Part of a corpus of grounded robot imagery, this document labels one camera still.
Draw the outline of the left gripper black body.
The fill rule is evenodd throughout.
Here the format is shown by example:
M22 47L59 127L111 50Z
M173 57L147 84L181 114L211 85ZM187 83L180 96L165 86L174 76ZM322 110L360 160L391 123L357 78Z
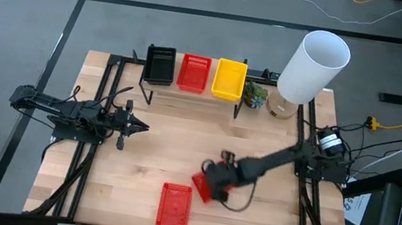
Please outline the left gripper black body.
M125 137L128 135L130 116L133 113L133 101L129 99L126 102L126 107L116 106L113 112L112 130L118 131L119 136L116 140L116 147L118 150L123 150Z

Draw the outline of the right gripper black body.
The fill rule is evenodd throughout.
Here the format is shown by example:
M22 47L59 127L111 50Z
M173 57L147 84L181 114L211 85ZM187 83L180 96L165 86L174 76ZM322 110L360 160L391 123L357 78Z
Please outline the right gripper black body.
M221 153L222 161L208 160L205 167L205 184L211 200L227 202L230 188L241 188L257 183L260 159L235 159L229 151Z

